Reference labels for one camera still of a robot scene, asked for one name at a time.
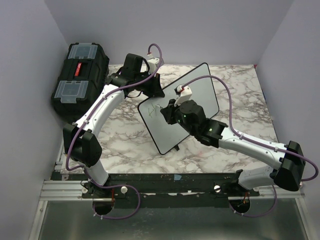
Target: sticker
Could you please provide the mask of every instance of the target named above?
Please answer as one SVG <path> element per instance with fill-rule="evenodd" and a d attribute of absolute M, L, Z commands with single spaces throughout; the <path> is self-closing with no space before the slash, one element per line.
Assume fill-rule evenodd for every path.
<path fill-rule="evenodd" d="M 182 178 L 182 176 L 181 176 L 181 175 L 175 174 L 175 175 L 174 175 L 174 179 L 173 179 L 173 180 L 175 180 L 175 181 L 179 181 L 179 180 L 181 180 L 181 178 Z"/>

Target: white wall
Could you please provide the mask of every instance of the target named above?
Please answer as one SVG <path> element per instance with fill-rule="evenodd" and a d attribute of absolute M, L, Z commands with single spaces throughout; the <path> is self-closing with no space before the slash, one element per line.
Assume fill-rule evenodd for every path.
<path fill-rule="evenodd" d="M 293 0 L 45 0 L 68 44 L 112 64 L 158 43 L 169 64 L 255 64 Z"/>
<path fill-rule="evenodd" d="M 43 0 L 0 7 L 0 235 L 27 239 L 62 125 L 50 96 L 68 46 Z"/>
<path fill-rule="evenodd" d="M 320 1 L 295 0 L 258 63 L 257 74 L 280 141 L 301 143 L 320 167 Z M 305 177 L 314 173 L 306 167 Z M 320 237 L 320 177 L 306 184 Z"/>

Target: metal frame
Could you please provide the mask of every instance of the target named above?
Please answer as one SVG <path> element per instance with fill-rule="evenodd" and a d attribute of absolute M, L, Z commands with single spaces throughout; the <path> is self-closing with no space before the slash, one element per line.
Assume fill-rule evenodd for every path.
<path fill-rule="evenodd" d="M 38 207 L 36 208 L 35 217 L 33 220 L 29 240 L 39 239 L 41 227 L 45 218 L 48 201 L 39 201 Z"/>
<path fill-rule="evenodd" d="M 58 155 L 56 158 L 56 163 L 54 167 L 54 171 L 60 172 L 62 169 L 62 155 L 63 153 L 63 140 L 61 141 L 61 145 L 58 151 Z M 111 198 L 82 198 L 82 189 L 81 181 L 44 181 L 42 185 L 42 190 L 40 193 L 39 203 L 36 209 L 34 221 L 32 224 L 32 229 L 29 235 L 29 240 L 37 240 L 39 239 L 41 228 L 43 225 L 43 221 L 46 214 L 46 209 L 48 205 L 48 201 L 104 201 L 110 202 Z M 310 218 L 306 202 L 305 202 L 305 194 L 303 191 L 291 192 L 286 191 L 280 187 L 275 187 L 277 196 L 279 199 L 295 199 L 302 223 L 307 235 L 307 238 L 310 240 L 318 240 L 318 236 L 316 230 L 314 228 L 314 224 Z M 275 197 L 272 187 L 264 186 L 254 189 L 255 191 L 259 191 L 260 196 L 252 196 L 251 199 L 273 199 Z M 242 199 L 239 197 L 229 197 L 229 200 Z"/>

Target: marble surface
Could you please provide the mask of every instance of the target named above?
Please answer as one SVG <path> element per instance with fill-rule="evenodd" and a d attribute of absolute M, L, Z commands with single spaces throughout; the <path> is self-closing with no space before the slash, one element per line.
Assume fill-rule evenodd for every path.
<path fill-rule="evenodd" d="M 110 74 L 119 69 L 110 66 Z M 164 65 L 159 69 L 161 86 L 164 87 L 192 70 L 193 65 Z M 226 82 L 232 94 L 233 126 L 246 134 L 277 142 L 267 105 L 253 65 L 210 66 L 210 72 Z M 220 111 L 213 118 L 228 123 L 229 100 L 226 90 L 213 81 Z M 179 144 L 180 150 L 172 149 L 161 155 L 140 114 L 138 104 L 144 95 L 127 98 L 105 122 L 98 140 L 102 146 L 101 162 L 109 173 L 231 173 L 239 169 L 250 170 L 265 166 L 264 163 L 241 153 L 216 149 L 200 144 L 189 136 Z M 65 156 L 61 173 L 71 173 L 65 168 Z M 77 165 L 70 161 L 70 166 Z M 72 174 L 82 173 L 77 169 Z"/>

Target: black toolbox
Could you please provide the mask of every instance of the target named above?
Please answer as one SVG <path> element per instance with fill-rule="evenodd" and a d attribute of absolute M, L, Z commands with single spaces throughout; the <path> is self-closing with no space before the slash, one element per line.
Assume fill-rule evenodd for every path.
<path fill-rule="evenodd" d="M 101 94 L 109 73 L 109 58 L 96 43 L 74 43 L 58 77 L 51 103 L 67 123 L 80 119 Z"/>

